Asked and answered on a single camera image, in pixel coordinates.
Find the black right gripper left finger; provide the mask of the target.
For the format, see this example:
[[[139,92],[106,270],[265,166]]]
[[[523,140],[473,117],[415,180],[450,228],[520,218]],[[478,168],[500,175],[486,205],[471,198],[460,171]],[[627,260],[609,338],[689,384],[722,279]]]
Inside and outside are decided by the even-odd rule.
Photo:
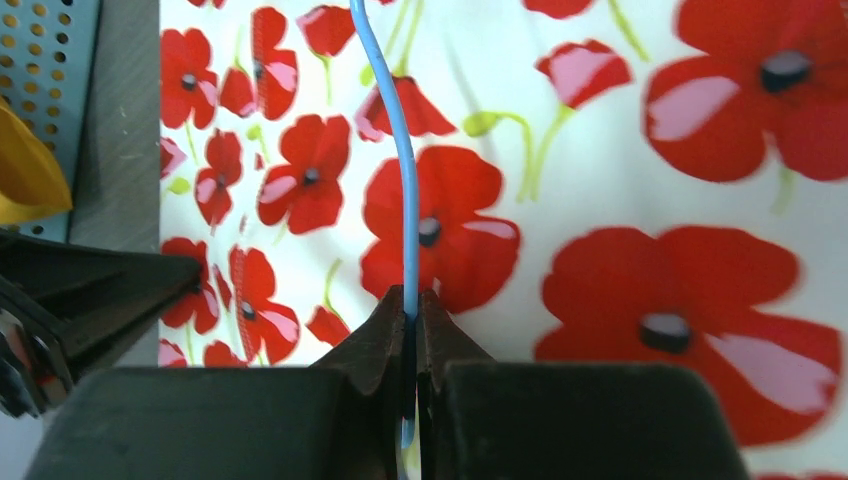
[[[360,327],[313,365],[340,380],[323,422],[325,479],[398,477],[405,320],[403,288],[393,286]]]

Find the red poppy print garment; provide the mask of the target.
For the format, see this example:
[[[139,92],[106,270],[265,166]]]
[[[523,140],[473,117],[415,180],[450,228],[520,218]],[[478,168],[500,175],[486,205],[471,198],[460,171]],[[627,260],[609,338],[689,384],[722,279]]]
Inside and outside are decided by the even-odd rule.
[[[668,362],[757,479],[847,475],[843,1],[370,1],[419,285],[503,360]],[[309,364],[403,280],[346,1],[164,1],[165,367]]]

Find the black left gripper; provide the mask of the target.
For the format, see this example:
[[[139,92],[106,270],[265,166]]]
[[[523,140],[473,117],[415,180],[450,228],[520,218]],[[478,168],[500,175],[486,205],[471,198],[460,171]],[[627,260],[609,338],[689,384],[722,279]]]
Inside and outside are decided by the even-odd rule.
[[[117,252],[1,233],[1,412],[34,418],[69,396],[96,351],[199,283],[186,255]]]

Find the light blue hanger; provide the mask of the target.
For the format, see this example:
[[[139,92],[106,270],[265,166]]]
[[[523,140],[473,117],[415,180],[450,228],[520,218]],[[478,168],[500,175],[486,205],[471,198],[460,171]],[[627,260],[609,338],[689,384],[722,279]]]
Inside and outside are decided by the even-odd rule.
[[[416,332],[417,320],[419,318],[419,182],[411,136],[403,106],[385,61],[383,51],[378,44],[368,20],[365,3],[363,0],[352,0],[350,2],[350,8],[355,31],[375,74],[378,91],[387,110],[397,150],[403,189],[402,300],[404,333],[401,350],[402,390],[398,444],[400,449],[405,451],[413,446],[417,409],[415,360],[417,359]]]

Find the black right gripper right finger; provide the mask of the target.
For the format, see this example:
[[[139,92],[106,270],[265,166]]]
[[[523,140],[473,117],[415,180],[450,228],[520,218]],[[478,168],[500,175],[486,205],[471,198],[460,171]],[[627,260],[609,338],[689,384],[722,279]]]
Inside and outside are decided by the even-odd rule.
[[[490,362],[493,357],[469,337],[427,290],[419,296],[417,394],[421,477],[455,479],[456,440],[446,375],[458,362]]]

